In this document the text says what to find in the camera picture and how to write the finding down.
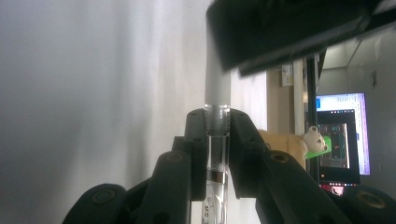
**white wall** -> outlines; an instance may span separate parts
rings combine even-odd
[[[347,66],[346,44],[342,43],[329,47],[326,51],[326,60],[323,69],[340,68]]]
[[[267,74],[261,72],[253,76],[231,76],[232,108],[248,113],[257,129],[267,130]]]
[[[209,2],[0,1],[0,223],[61,223],[87,189],[151,176],[204,105]]]
[[[324,69],[320,75],[317,95],[347,92],[347,69],[345,67]]]

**monitor screen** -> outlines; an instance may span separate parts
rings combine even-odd
[[[319,156],[319,183],[359,184],[355,110],[318,111],[318,131],[327,145]]]
[[[367,137],[366,103],[364,93],[348,93],[317,96],[317,111],[355,112],[356,135],[361,175],[370,174],[369,145]]]

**stuffed toy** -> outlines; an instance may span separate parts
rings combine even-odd
[[[262,139],[271,150],[289,153],[305,168],[305,159],[327,153],[326,141],[318,132],[318,128],[311,126],[304,135],[277,134],[259,130]]]
[[[318,132],[318,128],[315,126],[311,126],[304,135],[304,142],[307,150],[310,152],[326,151],[328,148],[323,136]]]

